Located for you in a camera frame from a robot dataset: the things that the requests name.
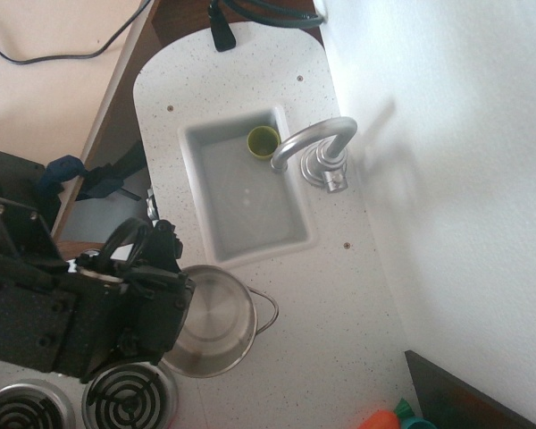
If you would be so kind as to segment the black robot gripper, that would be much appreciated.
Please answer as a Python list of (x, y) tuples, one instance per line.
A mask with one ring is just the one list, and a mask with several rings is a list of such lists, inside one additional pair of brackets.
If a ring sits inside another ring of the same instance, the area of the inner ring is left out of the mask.
[(87, 383), (129, 363), (157, 365), (180, 335), (195, 283), (177, 261), (173, 224), (130, 218), (95, 254), (83, 252), (63, 286), (78, 294), (55, 370)]

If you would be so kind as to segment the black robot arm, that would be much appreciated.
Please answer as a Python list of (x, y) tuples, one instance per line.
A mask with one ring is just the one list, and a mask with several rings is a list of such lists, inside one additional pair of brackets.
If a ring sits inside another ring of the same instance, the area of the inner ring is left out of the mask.
[(73, 157), (49, 165), (0, 151), (0, 361), (87, 383), (158, 363), (180, 335), (195, 284), (174, 226), (122, 222), (96, 255), (66, 262), (51, 229)]

